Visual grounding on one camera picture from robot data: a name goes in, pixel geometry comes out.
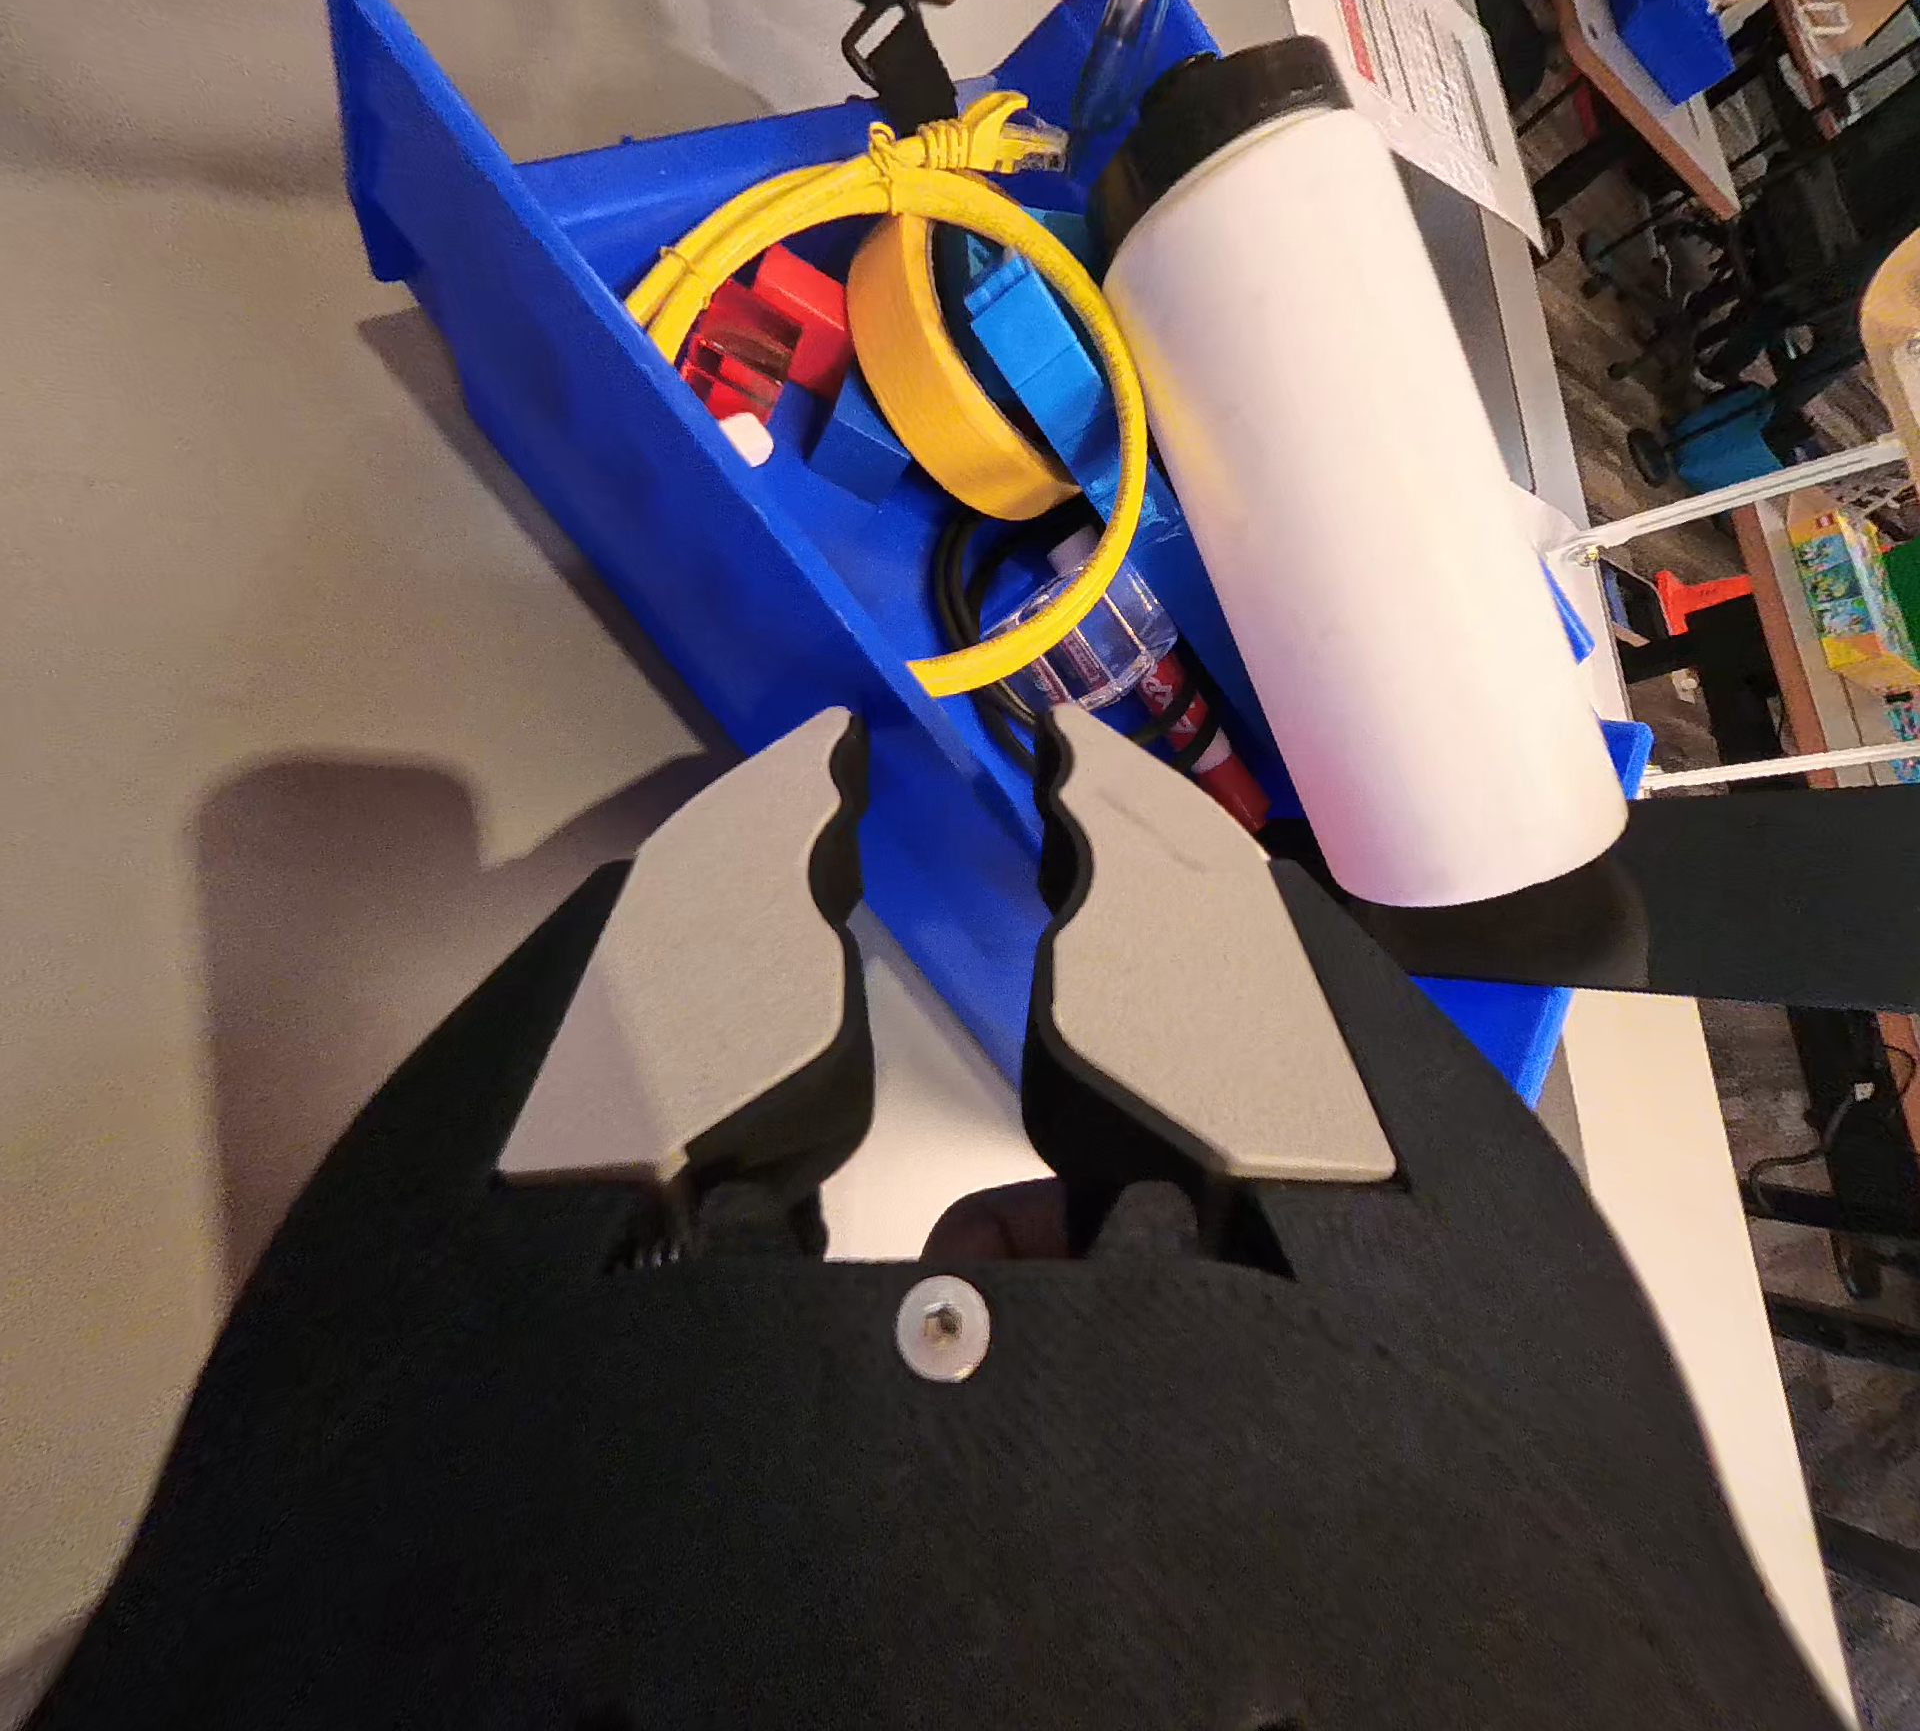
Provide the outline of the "red plastic clamp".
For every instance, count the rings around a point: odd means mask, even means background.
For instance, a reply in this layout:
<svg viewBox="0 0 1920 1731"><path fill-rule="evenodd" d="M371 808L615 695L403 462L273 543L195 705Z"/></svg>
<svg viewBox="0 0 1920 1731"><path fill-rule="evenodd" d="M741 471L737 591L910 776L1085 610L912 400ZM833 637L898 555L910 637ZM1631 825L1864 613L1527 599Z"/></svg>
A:
<svg viewBox="0 0 1920 1731"><path fill-rule="evenodd" d="M846 284L778 242L729 277L677 361L719 424L770 424L789 391L833 410L854 371Z"/></svg>

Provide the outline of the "white roll with black caps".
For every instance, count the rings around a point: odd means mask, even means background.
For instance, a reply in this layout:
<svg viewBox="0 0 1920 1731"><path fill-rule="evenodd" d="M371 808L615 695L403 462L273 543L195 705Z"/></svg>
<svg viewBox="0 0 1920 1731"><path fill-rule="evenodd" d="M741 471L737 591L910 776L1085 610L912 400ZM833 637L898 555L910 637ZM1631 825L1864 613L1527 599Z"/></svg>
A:
<svg viewBox="0 0 1920 1731"><path fill-rule="evenodd" d="M1154 442L1338 888L1467 906L1594 863L1622 781L1329 45L1171 65L1093 207Z"/></svg>

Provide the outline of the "blue plastic bracket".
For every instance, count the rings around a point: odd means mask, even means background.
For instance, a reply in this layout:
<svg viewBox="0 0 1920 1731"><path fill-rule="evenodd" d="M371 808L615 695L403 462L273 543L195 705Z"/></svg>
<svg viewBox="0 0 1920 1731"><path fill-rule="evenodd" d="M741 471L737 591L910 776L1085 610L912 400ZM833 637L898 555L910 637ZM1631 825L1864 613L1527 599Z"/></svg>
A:
<svg viewBox="0 0 1920 1731"><path fill-rule="evenodd" d="M1031 259L972 232L935 241L935 279L953 343L978 381L1067 467L1080 486L1067 504L1107 518L1119 484L1117 408L1086 325ZM886 501L909 471L926 476L886 427L855 359L806 463L865 504Z"/></svg>

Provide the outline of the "white stand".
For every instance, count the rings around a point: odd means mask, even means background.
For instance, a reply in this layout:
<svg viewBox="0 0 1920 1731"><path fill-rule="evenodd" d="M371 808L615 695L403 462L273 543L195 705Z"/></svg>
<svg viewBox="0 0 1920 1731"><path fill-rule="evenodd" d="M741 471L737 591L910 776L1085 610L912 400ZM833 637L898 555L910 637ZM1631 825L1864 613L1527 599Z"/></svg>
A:
<svg viewBox="0 0 1920 1731"><path fill-rule="evenodd" d="M1561 580L1572 580L1573 566L1594 566L1603 555L1616 547L1643 543L1646 538L1666 532L1672 529L1684 529L1694 522L1749 509L1770 498L1790 498L1801 490L1836 486L1844 478L1858 478L1872 471L1888 471L1891 467L1908 467L1908 446L1899 432L1888 432L1868 446L1837 450L1806 463L1788 467L1761 478L1749 478L1732 488L1684 498L1629 518L1589 529L1578 529L1561 509L1547 504L1543 498L1530 495L1528 490L1510 488L1508 495L1516 506L1524 538L1547 566L1549 579L1559 585ZM1915 757L1915 739L1896 737L1886 744L1858 744L1852 749L1825 749L1788 759L1757 759L1735 767L1681 769L1666 774L1662 769L1651 769L1649 751L1643 751L1643 767L1627 777L1627 792L1631 800L1649 800L1651 794L1666 797L1668 792L1732 787L1760 781L1777 781L1785 776L1829 776L1843 769L1915 762Z"/></svg>

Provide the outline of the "blue storage bin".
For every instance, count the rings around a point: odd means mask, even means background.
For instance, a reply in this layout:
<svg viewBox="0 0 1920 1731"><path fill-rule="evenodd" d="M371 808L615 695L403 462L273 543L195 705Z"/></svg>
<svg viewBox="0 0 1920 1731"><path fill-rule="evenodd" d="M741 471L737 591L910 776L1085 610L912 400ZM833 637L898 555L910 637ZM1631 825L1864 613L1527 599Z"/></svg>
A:
<svg viewBox="0 0 1920 1731"><path fill-rule="evenodd" d="M1712 0L1604 3L1616 35L1674 107L1735 75L1737 59Z"/></svg>

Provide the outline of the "yellow tape roll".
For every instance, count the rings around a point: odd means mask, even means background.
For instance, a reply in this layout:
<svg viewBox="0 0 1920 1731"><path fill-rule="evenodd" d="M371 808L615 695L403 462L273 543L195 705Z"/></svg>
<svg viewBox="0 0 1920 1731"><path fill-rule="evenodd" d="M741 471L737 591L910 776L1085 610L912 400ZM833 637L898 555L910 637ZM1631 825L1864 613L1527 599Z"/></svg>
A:
<svg viewBox="0 0 1920 1731"><path fill-rule="evenodd" d="M935 241L966 235L915 214L885 214L846 279L855 367L886 427L926 476L961 504L1031 522L1081 490L1060 457L1021 430L953 343L935 277Z"/></svg>

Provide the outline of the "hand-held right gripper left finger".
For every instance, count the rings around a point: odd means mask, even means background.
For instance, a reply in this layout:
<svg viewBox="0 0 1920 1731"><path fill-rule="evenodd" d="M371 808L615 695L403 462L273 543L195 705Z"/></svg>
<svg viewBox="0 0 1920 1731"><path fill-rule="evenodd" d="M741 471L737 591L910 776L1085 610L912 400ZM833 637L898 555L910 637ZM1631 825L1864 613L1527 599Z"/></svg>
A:
<svg viewBox="0 0 1920 1731"><path fill-rule="evenodd" d="M873 1127L852 932L869 730L825 708L640 850L499 1155L518 1186L630 1179L693 1212L747 1185L810 1208Z"/></svg>

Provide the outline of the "blue plastic bin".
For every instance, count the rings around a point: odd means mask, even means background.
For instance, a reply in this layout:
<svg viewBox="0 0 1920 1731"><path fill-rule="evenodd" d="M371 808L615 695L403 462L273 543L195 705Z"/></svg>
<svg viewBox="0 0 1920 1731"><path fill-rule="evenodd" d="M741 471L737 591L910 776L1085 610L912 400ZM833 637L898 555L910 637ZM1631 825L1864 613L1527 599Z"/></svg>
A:
<svg viewBox="0 0 1920 1731"><path fill-rule="evenodd" d="M411 289L492 448L744 751L828 706L865 718L869 903L1011 1078L1044 820L1036 774L983 701L1067 637L1124 562L1198 656L1272 812L1322 855L1103 292L1095 180L1154 82L1219 51L1189 0L1167 0L1135 107L1075 145L1095 3L1063 0L971 95L966 129L861 97L516 164L391 0L326 0L374 277ZM789 391L770 424L719 424L684 385L683 348L729 277L792 242L846 284L885 214L1004 242L1086 325L1117 408L1107 518L1081 501L986 518L920 471L865 504L806 463L828 408Z"/></svg>

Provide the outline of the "colourful picture toy box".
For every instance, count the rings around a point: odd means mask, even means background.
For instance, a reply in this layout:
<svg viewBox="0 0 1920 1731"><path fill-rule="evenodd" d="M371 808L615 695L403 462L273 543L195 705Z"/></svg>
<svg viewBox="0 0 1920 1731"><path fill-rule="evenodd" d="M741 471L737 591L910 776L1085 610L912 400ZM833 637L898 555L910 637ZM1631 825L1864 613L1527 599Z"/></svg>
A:
<svg viewBox="0 0 1920 1731"><path fill-rule="evenodd" d="M1798 490L1788 498L1788 543L1829 668L1864 689L1915 693L1908 620L1871 518L1829 490Z"/></svg>

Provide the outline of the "red dry erase marker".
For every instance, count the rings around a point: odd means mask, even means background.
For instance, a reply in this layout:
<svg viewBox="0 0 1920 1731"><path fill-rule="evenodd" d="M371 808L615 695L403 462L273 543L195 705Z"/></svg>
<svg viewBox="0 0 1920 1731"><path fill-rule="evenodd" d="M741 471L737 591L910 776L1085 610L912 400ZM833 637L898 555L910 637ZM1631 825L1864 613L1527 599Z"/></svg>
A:
<svg viewBox="0 0 1920 1731"><path fill-rule="evenodd" d="M1142 744L1163 749L1171 769L1249 833L1258 835L1267 825L1270 797L1226 734L1221 699L1182 633L1167 661L1116 706L1129 699L1144 712Z"/></svg>

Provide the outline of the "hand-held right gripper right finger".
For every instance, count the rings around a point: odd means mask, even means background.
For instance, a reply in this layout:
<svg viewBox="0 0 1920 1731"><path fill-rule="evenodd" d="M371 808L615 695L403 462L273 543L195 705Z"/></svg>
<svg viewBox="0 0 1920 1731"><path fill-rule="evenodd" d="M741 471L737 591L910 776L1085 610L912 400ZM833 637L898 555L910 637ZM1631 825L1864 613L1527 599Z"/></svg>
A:
<svg viewBox="0 0 1920 1731"><path fill-rule="evenodd" d="M1044 929L1023 1120L1065 1183L1200 1208L1401 1171L1270 858L1095 713L1036 734Z"/></svg>

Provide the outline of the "white paper sheet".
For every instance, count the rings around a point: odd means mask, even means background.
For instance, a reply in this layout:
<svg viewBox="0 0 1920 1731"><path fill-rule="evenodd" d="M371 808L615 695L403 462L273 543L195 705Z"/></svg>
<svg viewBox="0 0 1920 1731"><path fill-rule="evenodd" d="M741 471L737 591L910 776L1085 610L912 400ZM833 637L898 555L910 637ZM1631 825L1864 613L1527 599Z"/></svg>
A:
<svg viewBox="0 0 1920 1731"><path fill-rule="evenodd" d="M1398 159L1545 245L1493 44L1460 0L1289 0Z"/></svg>

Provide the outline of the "clear plastic piece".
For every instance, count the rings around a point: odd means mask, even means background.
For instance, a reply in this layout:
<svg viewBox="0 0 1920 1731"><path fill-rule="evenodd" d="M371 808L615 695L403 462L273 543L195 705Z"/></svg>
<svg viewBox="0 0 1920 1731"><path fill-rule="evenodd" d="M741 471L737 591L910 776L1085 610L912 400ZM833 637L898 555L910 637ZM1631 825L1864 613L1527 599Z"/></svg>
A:
<svg viewBox="0 0 1920 1731"><path fill-rule="evenodd" d="M997 680L1021 712L1103 712L1135 695L1167 661L1180 629L1144 574L1124 562L1067 637Z"/></svg>

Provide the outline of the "wooden desk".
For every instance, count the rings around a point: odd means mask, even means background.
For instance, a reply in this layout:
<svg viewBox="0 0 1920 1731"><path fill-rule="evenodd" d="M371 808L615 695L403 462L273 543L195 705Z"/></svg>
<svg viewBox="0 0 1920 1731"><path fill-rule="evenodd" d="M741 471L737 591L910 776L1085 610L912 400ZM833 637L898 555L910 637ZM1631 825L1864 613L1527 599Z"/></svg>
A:
<svg viewBox="0 0 1920 1731"><path fill-rule="evenodd" d="M1739 190L1704 97L1674 104L1619 38L1606 0L1549 0L1573 77L1598 95L1598 136L1535 183L1543 220L1558 216L1622 159L1647 153L1710 216L1739 214Z"/></svg>

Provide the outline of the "teal bag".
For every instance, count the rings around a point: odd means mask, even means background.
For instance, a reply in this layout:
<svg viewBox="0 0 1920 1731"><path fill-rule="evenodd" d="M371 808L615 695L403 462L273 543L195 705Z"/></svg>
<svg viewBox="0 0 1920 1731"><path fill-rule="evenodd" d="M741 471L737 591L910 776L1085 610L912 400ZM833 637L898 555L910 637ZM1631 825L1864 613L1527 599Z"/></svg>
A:
<svg viewBox="0 0 1920 1731"><path fill-rule="evenodd" d="M1716 493L1783 471L1766 441L1776 394L1766 385L1739 383L1668 429L1674 478L1689 493Z"/></svg>

